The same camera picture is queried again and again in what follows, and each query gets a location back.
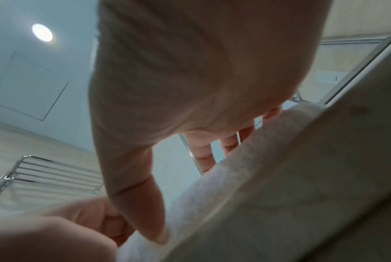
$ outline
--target hand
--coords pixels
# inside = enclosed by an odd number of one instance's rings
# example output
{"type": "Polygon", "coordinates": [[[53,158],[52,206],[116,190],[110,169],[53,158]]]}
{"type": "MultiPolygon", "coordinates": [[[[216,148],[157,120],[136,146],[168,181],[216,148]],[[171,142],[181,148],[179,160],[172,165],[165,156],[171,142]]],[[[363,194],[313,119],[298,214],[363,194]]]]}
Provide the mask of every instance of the hand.
{"type": "Polygon", "coordinates": [[[0,221],[0,262],[113,262],[133,229],[107,197],[0,221]]]}
{"type": "Polygon", "coordinates": [[[92,129],[111,201],[166,239],[152,147],[183,133],[203,171],[277,112],[312,63],[330,1],[101,0],[92,129]]]}

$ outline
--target electrical outlet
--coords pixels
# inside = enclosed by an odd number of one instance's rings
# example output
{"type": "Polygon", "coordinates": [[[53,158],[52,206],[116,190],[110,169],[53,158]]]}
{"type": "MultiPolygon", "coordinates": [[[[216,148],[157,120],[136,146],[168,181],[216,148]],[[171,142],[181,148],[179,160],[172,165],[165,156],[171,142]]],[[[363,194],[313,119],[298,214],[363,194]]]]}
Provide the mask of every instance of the electrical outlet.
{"type": "Polygon", "coordinates": [[[316,70],[315,78],[316,78],[316,81],[319,81],[319,82],[337,84],[346,75],[347,75],[347,72],[318,69],[318,70],[316,70]]]}

